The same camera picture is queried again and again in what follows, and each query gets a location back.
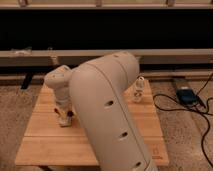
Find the small bottle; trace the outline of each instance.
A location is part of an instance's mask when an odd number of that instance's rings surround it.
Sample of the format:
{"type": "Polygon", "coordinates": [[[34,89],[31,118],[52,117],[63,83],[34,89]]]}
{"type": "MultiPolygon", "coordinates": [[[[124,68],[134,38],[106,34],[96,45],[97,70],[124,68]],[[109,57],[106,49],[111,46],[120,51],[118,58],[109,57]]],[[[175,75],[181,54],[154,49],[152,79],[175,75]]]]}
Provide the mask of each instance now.
{"type": "Polygon", "coordinates": [[[139,75],[137,80],[135,81],[135,83],[133,85],[133,102],[135,102],[135,103],[141,102],[142,94],[143,94],[143,88],[144,88],[144,77],[139,75]]]}

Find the table leg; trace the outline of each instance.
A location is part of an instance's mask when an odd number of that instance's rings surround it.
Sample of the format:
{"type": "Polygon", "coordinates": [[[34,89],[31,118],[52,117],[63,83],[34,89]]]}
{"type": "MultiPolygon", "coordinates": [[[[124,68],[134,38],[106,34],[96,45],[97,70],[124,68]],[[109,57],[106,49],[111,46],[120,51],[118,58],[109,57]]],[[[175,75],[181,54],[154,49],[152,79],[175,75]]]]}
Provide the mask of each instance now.
{"type": "Polygon", "coordinates": [[[39,168],[42,169],[43,171],[53,171],[48,166],[39,166],[39,168]]]}

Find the wooden plank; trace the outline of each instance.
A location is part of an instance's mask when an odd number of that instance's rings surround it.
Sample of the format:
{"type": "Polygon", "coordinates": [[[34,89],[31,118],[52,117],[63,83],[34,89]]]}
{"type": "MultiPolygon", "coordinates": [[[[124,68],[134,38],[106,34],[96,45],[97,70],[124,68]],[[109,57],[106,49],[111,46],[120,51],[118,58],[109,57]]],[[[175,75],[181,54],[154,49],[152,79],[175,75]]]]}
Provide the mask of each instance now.
{"type": "MultiPolygon", "coordinates": [[[[157,165],[168,165],[160,122],[156,114],[149,82],[145,82],[141,103],[132,102],[132,87],[124,98],[141,135],[157,165]]],[[[72,127],[61,128],[54,113],[54,95],[45,85],[41,89],[25,137],[17,154],[17,165],[98,165],[77,117],[72,127]]]]}
{"type": "MultiPolygon", "coordinates": [[[[145,142],[157,165],[168,165],[163,139],[145,142]]],[[[86,137],[24,137],[15,164],[94,166],[98,162],[86,137]]]]}
{"type": "MultiPolygon", "coordinates": [[[[134,119],[144,138],[162,136],[161,127],[157,117],[143,117],[137,115],[134,116],[134,119]]],[[[61,128],[58,124],[57,116],[37,114],[31,116],[25,136],[79,137],[86,135],[76,117],[73,118],[71,127],[61,128]]]]}

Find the mounting screw hole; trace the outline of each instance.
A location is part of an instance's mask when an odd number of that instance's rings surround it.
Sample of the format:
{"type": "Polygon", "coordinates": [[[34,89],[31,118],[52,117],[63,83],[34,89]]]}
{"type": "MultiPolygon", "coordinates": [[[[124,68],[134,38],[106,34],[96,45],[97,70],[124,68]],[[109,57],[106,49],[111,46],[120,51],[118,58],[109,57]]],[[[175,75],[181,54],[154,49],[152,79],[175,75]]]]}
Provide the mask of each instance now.
{"type": "Polygon", "coordinates": [[[105,107],[112,106],[113,104],[114,104],[113,100],[110,100],[110,101],[105,103],[105,107]]]}
{"type": "Polygon", "coordinates": [[[119,140],[122,140],[122,139],[126,138],[127,135],[128,135],[128,132],[122,133],[122,134],[119,136],[119,140]]]}
{"type": "Polygon", "coordinates": [[[138,170],[138,168],[141,166],[141,162],[138,162],[135,164],[134,168],[133,168],[133,171],[136,171],[138,170]]]}

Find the floor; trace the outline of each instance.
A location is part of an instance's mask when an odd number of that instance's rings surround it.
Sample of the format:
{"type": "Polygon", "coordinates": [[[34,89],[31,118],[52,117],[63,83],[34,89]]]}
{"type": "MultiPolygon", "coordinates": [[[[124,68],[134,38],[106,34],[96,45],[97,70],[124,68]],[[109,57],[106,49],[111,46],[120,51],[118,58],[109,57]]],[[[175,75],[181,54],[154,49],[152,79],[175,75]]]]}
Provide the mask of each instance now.
{"type": "MultiPolygon", "coordinates": [[[[35,105],[42,85],[42,76],[33,79],[27,90],[20,89],[22,76],[12,78],[0,77],[0,171],[40,171],[38,167],[17,167],[14,159],[22,140],[26,125],[35,105]]],[[[203,81],[190,81],[196,91],[203,81]]],[[[213,96],[213,82],[210,82],[201,94],[203,99],[213,96]]],[[[152,81],[153,94],[166,93],[175,95],[170,81],[152,81]]],[[[157,103],[164,107],[175,107],[167,99],[158,99],[157,103]]],[[[206,128],[205,122],[196,114],[189,112],[162,112],[157,110],[165,142],[170,158],[168,167],[160,167],[160,171],[210,171],[200,148],[201,134],[206,128]]],[[[205,142],[208,155],[213,160],[213,131],[205,142]]],[[[98,167],[58,168],[54,170],[100,171],[98,167]]]]}

